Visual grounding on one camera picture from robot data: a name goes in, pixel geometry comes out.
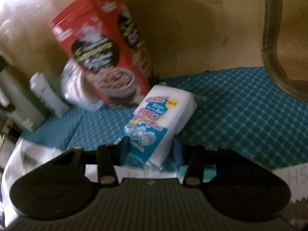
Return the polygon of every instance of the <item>screw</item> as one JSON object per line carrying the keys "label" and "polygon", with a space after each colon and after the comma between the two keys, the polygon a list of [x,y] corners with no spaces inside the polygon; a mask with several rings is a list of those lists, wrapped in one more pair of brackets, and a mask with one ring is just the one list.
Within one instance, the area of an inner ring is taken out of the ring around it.
{"label": "screw", "polygon": [[200,184],[200,179],[196,178],[196,177],[188,177],[185,179],[185,182],[187,185],[190,185],[190,186],[196,186],[196,185],[199,185]]}
{"label": "screw", "polygon": [[150,186],[152,186],[153,184],[155,184],[155,182],[154,182],[153,180],[151,180],[151,181],[149,181],[147,184],[150,185]]}
{"label": "screw", "polygon": [[101,179],[100,179],[101,183],[102,184],[113,184],[116,180],[115,180],[115,177],[113,176],[103,176]]}

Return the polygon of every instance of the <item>food package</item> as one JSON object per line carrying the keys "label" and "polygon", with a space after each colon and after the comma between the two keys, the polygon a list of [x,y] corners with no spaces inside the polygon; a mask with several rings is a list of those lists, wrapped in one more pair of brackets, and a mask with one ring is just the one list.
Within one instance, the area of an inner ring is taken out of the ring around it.
{"label": "food package", "polygon": [[161,167],[174,135],[183,129],[196,107],[193,94],[156,85],[136,108],[118,141],[129,136],[132,156],[143,164]]}
{"label": "food package", "polygon": [[147,48],[123,0],[76,0],[48,25],[108,105],[138,105],[149,92]]}

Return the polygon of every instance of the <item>beige wall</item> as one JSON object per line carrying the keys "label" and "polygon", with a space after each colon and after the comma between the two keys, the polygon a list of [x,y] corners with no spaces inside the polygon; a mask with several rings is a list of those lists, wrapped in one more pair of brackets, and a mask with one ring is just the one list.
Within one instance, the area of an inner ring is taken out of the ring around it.
{"label": "beige wall", "polygon": [[[47,22],[74,0],[0,0],[0,49],[27,76],[67,60]],[[263,0],[125,0],[162,77],[263,65]]]}

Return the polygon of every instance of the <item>checkered pattern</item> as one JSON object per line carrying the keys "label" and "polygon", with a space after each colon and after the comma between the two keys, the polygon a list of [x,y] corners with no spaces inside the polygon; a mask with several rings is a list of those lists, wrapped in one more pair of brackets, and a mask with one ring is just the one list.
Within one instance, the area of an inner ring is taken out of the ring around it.
{"label": "checkered pattern", "polygon": [[[183,129],[184,141],[212,150],[227,146],[270,169],[308,162],[308,104],[277,88],[263,67],[204,72],[165,82],[207,98]],[[115,142],[132,112],[72,107],[62,118],[53,116],[23,137],[62,150],[77,145],[93,150]]]}
{"label": "checkered pattern", "polygon": [[182,131],[186,142],[213,150],[227,146],[270,169],[308,161],[308,104],[277,88],[263,67],[166,82],[207,97]]}
{"label": "checkered pattern", "polygon": [[87,112],[71,107],[61,118],[51,114],[36,131],[24,131],[22,138],[38,145],[65,150]]}
{"label": "checkered pattern", "polygon": [[134,108],[110,109],[103,107],[88,112],[76,130],[68,149],[82,146],[85,150],[95,150],[105,143],[115,143],[122,127],[128,121]]}

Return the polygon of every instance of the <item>yellow label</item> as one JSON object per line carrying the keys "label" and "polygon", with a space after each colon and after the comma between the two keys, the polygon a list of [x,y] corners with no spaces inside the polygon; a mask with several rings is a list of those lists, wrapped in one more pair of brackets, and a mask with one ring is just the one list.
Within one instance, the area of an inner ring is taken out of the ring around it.
{"label": "yellow label", "polygon": [[130,120],[129,123],[131,123],[131,124],[137,124],[137,123],[138,123],[138,120]]}
{"label": "yellow label", "polygon": [[166,108],[171,109],[171,108],[175,108],[178,105],[178,100],[177,99],[169,99],[166,102]]}
{"label": "yellow label", "polygon": [[[77,57],[77,60],[78,61],[83,61],[83,60],[86,60],[88,59],[90,56],[95,56],[97,53],[100,53],[101,51],[105,50],[105,49],[109,49],[112,47],[112,43],[111,42],[108,42],[108,43],[105,43],[99,47],[97,47],[96,49],[92,49],[90,50],[89,52],[86,52],[84,53],[82,56],[78,56]],[[75,52],[75,56],[77,56],[78,54],[80,54],[80,49],[78,49],[76,52]]]}

